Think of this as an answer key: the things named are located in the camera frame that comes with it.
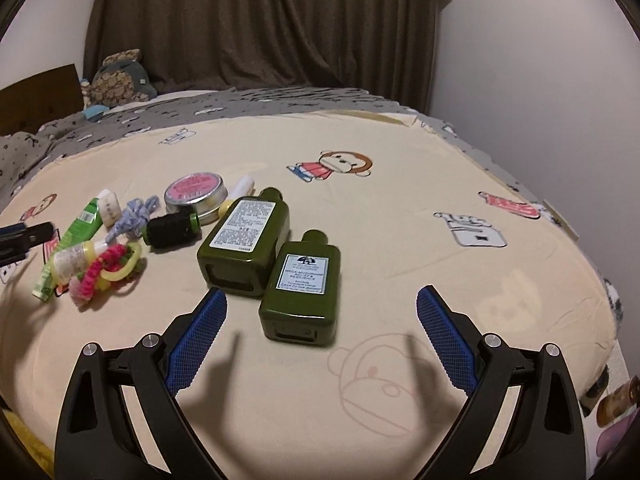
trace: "beige sheet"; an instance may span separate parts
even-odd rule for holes
[[[177,400],[231,479],[412,478],[465,400],[417,320],[422,286],[436,286],[453,310],[509,345],[538,350],[555,342],[579,395],[606,362],[614,323],[596,272],[559,228],[489,205],[479,192],[519,198],[413,116],[376,118],[249,117],[191,124],[189,136],[172,137],[178,126],[139,134],[49,164],[0,221],[17,222],[56,194],[27,222],[52,221],[63,231],[103,188],[124,205],[162,196],[173,180],[195,171],[215,171],[231,185],[251,173],[258,189],[277,187],[290,206],[293,239],[318,228],[342,251],[335,345],[269,341],[258,302],[230,296],[220,334]],[[312,182],[287,169],[336,150],[363,154],[372,166]],[[475,217],[479,231],[451,231],[465,219],[446,214]],[[461,245],[476,234],[480,244],[506,246]],[[206,291],[197,248],[146,254],[148,267],[129,294],[101,296],[85,312],[68,295],[48,304],[31,295],[40,248],[3,275],[0,391],[45,443],[54,445],[67,381],[85,343],[132,346],[195,307]],[[161,465],[135,395],[126,390],[143,448]],[[504,411],[479,465],[497,452]]]

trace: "pink label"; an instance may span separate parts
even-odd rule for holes
[[[194,173],[173,184],[167,196],[175,202],[186,202],[206,195],[219,184],[220,179],[211,173]]]

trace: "silver tin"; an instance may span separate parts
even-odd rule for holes
[[[218,208],[227,195],[225,183],[218,174],[191,173],[167,187],[164,204],[168,213],[195,212],[200,225],[206,225],[218,219]]]

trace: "purple object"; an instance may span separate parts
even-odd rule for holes
[[[609,451],[613,450],[625,436],[626,430],[636,418],[640,409],[636,409],[631,415],[617,421],[613,426],[604,430],[598,438],[596,445],[596,455],[601,458]]]

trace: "pillow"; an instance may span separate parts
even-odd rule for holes
[[[158,92],[149,84],[149,76],[137,61],[139,58],[139,49],[107,56],[89,88],[91,104],[113,108],[156,97]]]

